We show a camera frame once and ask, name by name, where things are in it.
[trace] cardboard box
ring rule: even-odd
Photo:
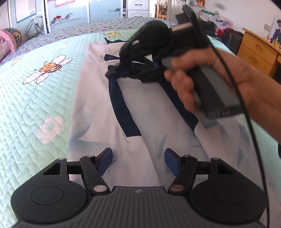
[[[214,16],[215,14],[211,11],[207,11],[207,10],[201,10],[200,13],[200,19],[204,20],[204,21],[209,21],[209,18]]]

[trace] logo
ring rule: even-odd
[[[109,10],[109,12],[120,12],[120,8],[116,8],[115,10]]]
[[[51,29],[55,27],[55,25],[59,25],[59,24],[64,24],[64,23],[68,23],[74,20],[80,20],[80,17],[74,18],[74,19],[70,19],[71,15],[73,13],[69,13],[67,14],[64,18],[62,18],[61,15],[57,15],[53,18],[53,20],[50,22],[50,26]]]
[[[140,194],[140,193],[142,193],[142,190],[141,189],[137,189],[137,190],[135,190],[135,193]]]

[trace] framed photo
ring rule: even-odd
[[[17,23],[36,15],[35,0],[15,0]]]
[[[281,18],[278,16],[274,18],[269,37],[277,39],[281,43]]]

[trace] cabinet drawer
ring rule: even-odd
[[[128,10],[128,17],[148,17],[148,10]]]
[[[265,73],[266,75],[269,75],[272,66],[244,45],[240,46],[237,56],[242,59],[245,59],[256,70],[259,70]]]
[[[128,0],[128,10],[148,10],[148,0]]]
[[[252,34],[245,32],[242,44],[262,57],[271,66],[274,64],[278,52]]]

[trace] cartoon bee print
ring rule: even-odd
[[[51,73],[56,72],[62,68],[63,65],[68,64],[72,61],[72,58],[66,59],[65,55],[60,55],[56,57],[51,63],[43,66],[39,71],[28,76],[23,84],[35,81],[37,84],[44,81]]]
[[[118,36],[121,36],[121,34],[119,33],[119,32],[110,32],[110,33],[102,33],[102,34],[104,34],[105,36],[107,36],[107,37],[118,37]]]
[[[21,59],[22,59],[22,56],[16,58],[16,59],[13,61],[12,65],[15,65],[15,64],[16,64],[18,61],[20,61]]]

